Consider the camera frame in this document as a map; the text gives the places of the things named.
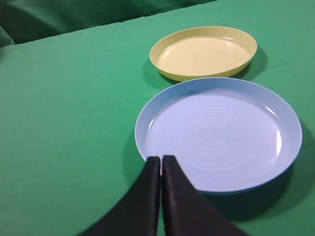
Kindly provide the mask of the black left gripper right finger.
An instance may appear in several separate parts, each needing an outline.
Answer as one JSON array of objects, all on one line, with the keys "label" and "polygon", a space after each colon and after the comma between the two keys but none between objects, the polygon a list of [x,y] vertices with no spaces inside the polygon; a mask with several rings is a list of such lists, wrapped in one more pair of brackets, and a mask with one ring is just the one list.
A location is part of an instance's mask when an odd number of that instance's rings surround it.
[{"label": "black left gripper right finger", "polygon": [[167,236],[247,236],[192,185],[173,155],[162,158],[161,203]]}]

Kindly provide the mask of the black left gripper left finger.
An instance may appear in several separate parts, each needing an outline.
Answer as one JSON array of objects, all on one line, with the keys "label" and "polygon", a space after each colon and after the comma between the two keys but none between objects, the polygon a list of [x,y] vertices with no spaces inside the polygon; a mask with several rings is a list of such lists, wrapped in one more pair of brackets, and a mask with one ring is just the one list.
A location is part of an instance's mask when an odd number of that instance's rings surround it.
[{"label": "black left gripper left finger", "polygon": [[126,194],[81,236],[155,236],[160,203],[160,158],[148,157]]}]

